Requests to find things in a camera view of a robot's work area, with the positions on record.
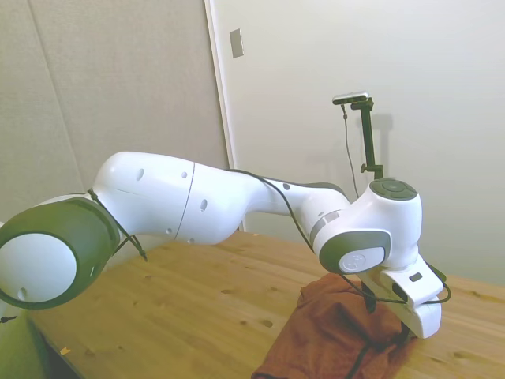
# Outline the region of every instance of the orange cloth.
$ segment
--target orange cloth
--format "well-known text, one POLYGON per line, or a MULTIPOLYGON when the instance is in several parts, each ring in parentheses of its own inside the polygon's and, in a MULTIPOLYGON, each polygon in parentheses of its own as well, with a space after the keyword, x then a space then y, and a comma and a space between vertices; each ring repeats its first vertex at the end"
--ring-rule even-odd
POLYGON ((405 332, 385 304, 369 313, 344 279, 327 274, 301 289, 297 308, 252 379, 390 378, 413 346, 402 343, 405 332))

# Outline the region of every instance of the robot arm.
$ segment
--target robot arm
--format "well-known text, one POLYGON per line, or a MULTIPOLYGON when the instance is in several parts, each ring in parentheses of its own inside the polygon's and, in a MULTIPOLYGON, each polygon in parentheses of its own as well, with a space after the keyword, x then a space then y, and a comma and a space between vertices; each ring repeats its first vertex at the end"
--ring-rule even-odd
MULTIPOLYGON (((440 326, 443 289, 418 253, 421 200, 405 183, 374 181, 351 204, 332 185, 266 179, 289 201, 305 237, 330 272, 356 273, 419 337, 440 326)), ((57 197, 0 228, 0 298, 44 309, 78 296, 128 235, 214 244, 249 212, 289 216, 286 202, 253 176, 169 156, 122 152, 100 169, 93 191, 57 197)))

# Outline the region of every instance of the door frame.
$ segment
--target door frame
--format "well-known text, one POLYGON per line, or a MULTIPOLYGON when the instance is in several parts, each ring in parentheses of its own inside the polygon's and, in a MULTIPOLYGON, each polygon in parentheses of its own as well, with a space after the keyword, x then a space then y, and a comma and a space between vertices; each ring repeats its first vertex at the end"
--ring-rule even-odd
POLYGON ((218 36, 216 35, 214 11, 214 0, 204 0, 205 13, 207 15, 208 35, 211 41, 212 61, 214 62, 215 83, 218 89, 219 107, 221 109, 221 119, 223 120, 224 140, 226 143, 226 154, 230 168, 237 168, 237 156, 233 143, 233 130, 231 128, 230 118, 228 117, 228 102, 226 95, 226 86, 223 81, 223 72, 221 70, 218 48, 218 36))

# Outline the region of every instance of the wood grain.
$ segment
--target wood grain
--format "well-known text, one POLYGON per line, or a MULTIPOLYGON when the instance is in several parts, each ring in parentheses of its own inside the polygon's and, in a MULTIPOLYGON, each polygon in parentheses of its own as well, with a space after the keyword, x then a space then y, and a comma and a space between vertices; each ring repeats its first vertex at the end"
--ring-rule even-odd
MULTIPOLYGON (((217 246, 161 246, 31 316, 82 377, 247 378, 300 288, 325 273, 303 245, 238 232, 217 246)), ((440 331, 417 341, 397 377, 504 378, 505 288, 448 283, 440 331)))

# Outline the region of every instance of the black cable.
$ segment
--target black cable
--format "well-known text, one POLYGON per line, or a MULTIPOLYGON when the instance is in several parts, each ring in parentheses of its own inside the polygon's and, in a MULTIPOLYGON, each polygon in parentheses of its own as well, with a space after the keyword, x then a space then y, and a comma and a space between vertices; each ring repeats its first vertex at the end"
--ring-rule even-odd
MULTIPOLYGON (((305 232, 301 228, 301 225, 298 222, 298 219, 297 219, 296 215, 294 214, 294 211, 291 208, 291 204, 287 200, 286 195, 284 193, 282 193, 282 191, 279 188, 277 188, 277 186, 274 183, 269 182, 267 179, 262 178, 259 175, 253 174, 252 172, 249 172, 249 171, 237 170, 237 169, 229 169, 228 171, 237 172, 239 174, 245 174, 245 175, 248 175, 248 176, 252 176, 253 178, 256 178, 257 180, 259 180, 260 182, 262 182, 262 183, 270 186, 271 188, 273 188, 281 196, 281 198, 284 200, 284 202, 286 203, 286 207, 290 211, 290 215, 291 215, 291 218, 293 219, 294 225, 297 227, 298 232, 300 233, 301 237, 303 238, 303 240, 305 241, 305 243, 307 244, 307 246, 310 248, 310 250, 312 252, 314 252, 312 244, 310 243, 309 239, 305 236, 305 232)), ((339 275, 355 291, 357 291, 358 294, 360 294, 362 297, 372 298, 376 302, 391 302, 391 303, 394 303, 394 304, 407 304, 407 302, 405 302, 403 300, 394 300, 394 299, 390 299, 390 298, 378 298, 375 295, 367 294, 362 289, 360 289, 358 286, 356 286, 351 280, 347 279, 343 274, 339 274, 339 275)), ((442 282, 443 287, 447 290, 447 296, 445 298, 443 298, 442 300, 430 300, 430 301, 424 302, 423 304, 442 304, 443 302, 448 302, 449 301, 449 299, 451 298, 451 289, 449 288, 449 286, 447 286, 445 284, 445 282, 443 280, 441 280, 441 282, 442 282)))
POLYGON ((93 188, 91 188, 88 191, 88 193, 90 194, 93 201, 96 201, 96 203, 98 205, 100 205, 103 209, 106 210, 107 213, 109 213, 110 217, 112 217, 112 219, 114 220, 116 225, 118 225, 119 230, 125 235, 125 240, 118 246, 116 251, 114 251, 114 254, 116 254, 119 251, 119 249, 121 249, 126 244, 126 242, 130 241, 132 243, 132 245, 135 246, 135 248, 138 250, 139 254, 143 257, 143 259, 145 261, 147 261, 148 255, 145 253, 145 250, 142 248, 142 245, 140 244, 138 238, 135 235, 128 234, 126 229, 114 218, 114 216, 112 216, 112 214, 107 210, 105 205, 103 205, 102 201, 100 201, 100 199, 98 198, 98 195, 95 193, 95 191, 93 191, 93 188))
POLYGON ((341 104, 342 111, 344 112, 344 125, 346 127, 346 150, 347 150, 347 158, 349 158, 349 165, 350 165, 350 172, 353 175, 353 184, 354 184, 354 192, 356 193, 356 197, 360 197, 360 195, 357 192, 357 186, 356 186, 356 175, 354 174, 354 166, 353 166, 353 159, 350 157, 350 150, 349 150, 349 137, 348 137, 348 128, 347 128, 347 113, 346 113, 346 106, 344 104, 341 104))
POLYGON ((294 214, 294 211, 293 209, 291 208, 291 204, 290 202, 287 200, 287 197, 284 193, 282 193, 282 191, 277 188, 275 186, 274 183, 271 183, 269 182, 267 179, 265 178, 262 178, 260 177, 259 175, 256 175, 256 174, 253 174, 252 172, 248 172, 248 171, 244 171, 244 170, 237 170, 237 169, 229 169, 228 171, 232 171, 232 172, 238 172, 239 174, 246 174, 248 176, 252 176, 253 178, 256 178, 258 179, 260 182, 270 186, 271 188, 273 188, 275 191, 277 191, 277 193, 282 197, 282 199, 284 200, 284 202, 286 203, 286 207, 288 208, 288 210, 290 211, 290 215, 291 215, 291 218, 293 219, 294 221, 294 224, 295 226, 297 227, 298 229, 298 232, 300 233, 301 237, 303 238, 303 240, 305 241, 305 243, 307 244, 307 246, 310 248, 310 250, 313 252, 313 248, 312 248, 312 245, 310 244, 310 241, 309 239, 305 236, 305 232, 303 231, 303 229, 301 228, 300 226, 300 223, 298 222, 297 220, 297 217, 295 216, 294 214))

